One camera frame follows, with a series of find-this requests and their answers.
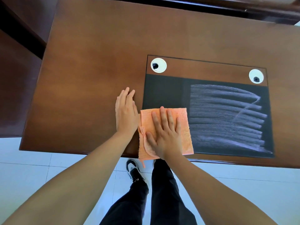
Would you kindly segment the person's left hand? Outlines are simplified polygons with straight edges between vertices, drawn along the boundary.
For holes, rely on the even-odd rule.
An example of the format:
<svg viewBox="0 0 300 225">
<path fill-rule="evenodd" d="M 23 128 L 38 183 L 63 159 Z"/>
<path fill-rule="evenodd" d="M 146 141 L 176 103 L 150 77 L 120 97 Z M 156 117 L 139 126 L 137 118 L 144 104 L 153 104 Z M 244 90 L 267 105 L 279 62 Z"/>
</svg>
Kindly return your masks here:
<svg viewBox="0 0 300 225">
<path fill-rule="evenodd" d="M 115 117 L 117 133 L 131 139 L 134 133 L 137 131 L 139 121 L 135 119 L 133 111 L 133 96 L 135 94 L 135 90 L 132 90 L 129 93 L 129 103 L 123 103 L 123 90 L 118 96 L 119 108 L 115 108 Z"/>
</svg>

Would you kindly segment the person's right hand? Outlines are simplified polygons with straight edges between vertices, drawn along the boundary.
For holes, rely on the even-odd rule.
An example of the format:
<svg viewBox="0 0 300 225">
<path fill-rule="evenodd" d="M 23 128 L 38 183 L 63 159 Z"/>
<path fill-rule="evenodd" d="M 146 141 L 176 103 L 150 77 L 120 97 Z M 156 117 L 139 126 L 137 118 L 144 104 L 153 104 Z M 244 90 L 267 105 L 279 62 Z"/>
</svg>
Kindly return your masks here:
<svg viewBox="0 0 300 225">
<path fill-rule="evenodd" d="M 176 124 L 172 113 L 167 109 L 169 130 L 164 131 L 155 112 L 152 112 L 152 120 L 156 132 L 156 142 L 158 144 L 156 155 L 168 163 L 182 159 L 182 141 L 181 136 L 175 133 Z"/>
</svg>

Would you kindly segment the orange cleaning cloth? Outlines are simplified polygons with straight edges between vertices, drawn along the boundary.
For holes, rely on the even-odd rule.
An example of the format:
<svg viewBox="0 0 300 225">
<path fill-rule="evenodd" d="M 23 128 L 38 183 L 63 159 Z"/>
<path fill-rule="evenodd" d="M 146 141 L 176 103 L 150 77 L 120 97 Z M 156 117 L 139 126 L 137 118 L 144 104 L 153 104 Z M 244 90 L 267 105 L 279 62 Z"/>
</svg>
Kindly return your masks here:
<svg viewBox="0 0 300 225">
<path fill-rule="evenodd" d="M 188 116 L 187 116 L 187 109 L 186 108 L 170 108 L 170 110 L 174 125 L 177 125 L 177 119 L 179 118 L 181 124 L 181 132 L 180 137 L 182 141 L 182 154 L 183 155 L 192 155 L 194 154 L 192 139 L 190 135 L 190 129 L 188 124 Z M 159 123 L 161 124 L 161 117 L 160 117 L 160 109 L 144 109 L 140 111 L 139 117 L 139 150 L 138 150 L 138 159 L 145 168 L 144 161 L 146 160 L 154 160 L 159 159 L 156 155 L 155 151 L 152 149 L 151 145 L 147 140 L 147 132 L 150 132 L 156 140 L 156 130 L 155 125 L 153 123 L 152 113 L 156 113 Z"/>
</svg>

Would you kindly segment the person's left forearm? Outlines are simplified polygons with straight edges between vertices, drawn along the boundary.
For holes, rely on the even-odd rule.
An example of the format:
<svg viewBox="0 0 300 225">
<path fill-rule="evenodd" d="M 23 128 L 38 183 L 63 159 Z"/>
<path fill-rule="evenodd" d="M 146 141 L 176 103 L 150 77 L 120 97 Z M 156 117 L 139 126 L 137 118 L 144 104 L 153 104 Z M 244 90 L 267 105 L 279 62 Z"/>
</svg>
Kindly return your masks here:
<svg viewBox="0 0 300 225">
<path fill-rule="evenodd" d="M 2 225 L 83 225 L 132 137 L 129 132 L 115 133 L 46 182 Z"/>
</svg>

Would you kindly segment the person's right forearm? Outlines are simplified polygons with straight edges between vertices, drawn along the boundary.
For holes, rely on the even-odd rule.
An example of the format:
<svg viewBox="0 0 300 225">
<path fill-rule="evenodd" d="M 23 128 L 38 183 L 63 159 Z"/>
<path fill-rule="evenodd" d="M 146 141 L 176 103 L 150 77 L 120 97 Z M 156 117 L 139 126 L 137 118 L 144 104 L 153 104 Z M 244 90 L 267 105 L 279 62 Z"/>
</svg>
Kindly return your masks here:
<svg viewBox="0 0 300 225">
<path fill-rule="evenodd" d="M 206 225 L 277 225 L 251 201 L 181 154 L 162 157 L 181 181 Z"/>
</svg>

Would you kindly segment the black and white shoe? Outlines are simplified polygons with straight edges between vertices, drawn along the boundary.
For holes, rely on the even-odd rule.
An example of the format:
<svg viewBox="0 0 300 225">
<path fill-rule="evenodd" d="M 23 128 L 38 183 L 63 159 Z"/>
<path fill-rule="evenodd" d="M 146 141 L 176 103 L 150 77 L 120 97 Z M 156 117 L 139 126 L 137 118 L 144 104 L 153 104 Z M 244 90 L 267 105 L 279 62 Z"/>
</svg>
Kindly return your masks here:
<svg viewBox="0 0 300 225">
<path fill-rule="evenodd" d="M 127 160 L 126 171 L 133 183 L 137 181 L 143 181 L 144 183 L 147 183 L 140 172 L 138 164 L 133 159 Z"/>
</svg>

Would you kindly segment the black desk mat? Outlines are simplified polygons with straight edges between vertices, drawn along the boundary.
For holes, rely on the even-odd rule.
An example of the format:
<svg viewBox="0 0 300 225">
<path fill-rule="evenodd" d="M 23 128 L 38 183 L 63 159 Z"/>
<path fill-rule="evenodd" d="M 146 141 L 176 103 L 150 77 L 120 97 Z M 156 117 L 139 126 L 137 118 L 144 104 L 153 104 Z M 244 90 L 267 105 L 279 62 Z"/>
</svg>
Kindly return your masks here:
<svg viewBox="0 0 300 225">
<path fill-rule="evenodd" d="M 267 86 L 147 74 L 142 109 L 186 108 L 194 153 L 274 158 Z"/>
</svg>

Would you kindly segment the person's right leg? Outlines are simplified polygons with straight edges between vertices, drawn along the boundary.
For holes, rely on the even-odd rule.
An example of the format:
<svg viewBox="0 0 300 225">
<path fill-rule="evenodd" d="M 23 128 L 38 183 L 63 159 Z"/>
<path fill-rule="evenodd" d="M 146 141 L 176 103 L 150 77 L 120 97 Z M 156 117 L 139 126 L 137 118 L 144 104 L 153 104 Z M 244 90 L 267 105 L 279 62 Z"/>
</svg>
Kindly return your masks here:
<svg viewBox="0 0 300 225">
<path fill-rule="evenodd" d="M 179 194 L 174 175 L 166 161 L 156 159 L 152 172 L 150 225 L 197 225 Z"/>
</svg>

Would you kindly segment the person's leg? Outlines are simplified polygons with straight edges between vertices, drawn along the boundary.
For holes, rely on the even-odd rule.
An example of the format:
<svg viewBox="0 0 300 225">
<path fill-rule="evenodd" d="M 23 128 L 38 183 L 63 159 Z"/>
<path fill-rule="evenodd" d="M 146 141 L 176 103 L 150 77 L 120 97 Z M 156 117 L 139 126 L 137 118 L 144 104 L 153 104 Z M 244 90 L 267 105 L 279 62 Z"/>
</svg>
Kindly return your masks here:
<svg viewBox="0 0 300 225">
<path fill-rule="evenodd" d="M 142 225 L 148 193 L 148 185 L 143 179 L 133 182 L 129 191 L 109 208 L 99 225 Z"/>
<path fill-rule="evenodd" d="M 179 194 L 174 175 L 166 161 L 156 159 L 152 172 L 150 225 L 197 225 Z"/>
</svg>

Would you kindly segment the person's left leg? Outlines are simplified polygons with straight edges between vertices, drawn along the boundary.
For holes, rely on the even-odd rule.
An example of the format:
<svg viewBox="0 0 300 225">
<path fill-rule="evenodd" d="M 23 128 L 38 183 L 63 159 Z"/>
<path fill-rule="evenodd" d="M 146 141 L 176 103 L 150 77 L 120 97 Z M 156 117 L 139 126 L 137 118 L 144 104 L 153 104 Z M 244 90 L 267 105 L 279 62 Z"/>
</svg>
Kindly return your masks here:
<svg viewBox="0 0 300 225">
<path fill-rule="evenodd" d="M 129 191 L 109 208 L 99 225 L 142 225 L 148 193 L 148 185 L 143 179 L 133 182 Z"/>
</svg>

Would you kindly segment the dark wooden side cabinet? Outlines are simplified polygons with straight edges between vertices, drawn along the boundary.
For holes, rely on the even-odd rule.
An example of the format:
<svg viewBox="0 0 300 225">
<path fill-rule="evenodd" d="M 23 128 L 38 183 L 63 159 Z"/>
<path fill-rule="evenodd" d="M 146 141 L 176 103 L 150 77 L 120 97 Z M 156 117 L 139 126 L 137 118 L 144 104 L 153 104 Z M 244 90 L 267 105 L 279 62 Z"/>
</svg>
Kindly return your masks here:
<svg viewBox="0 0 300 225">
<path fill-rule="evenodd" d="M 21 137 L 58 0 L 0 0 L 0 138 Z"/>
</svg>

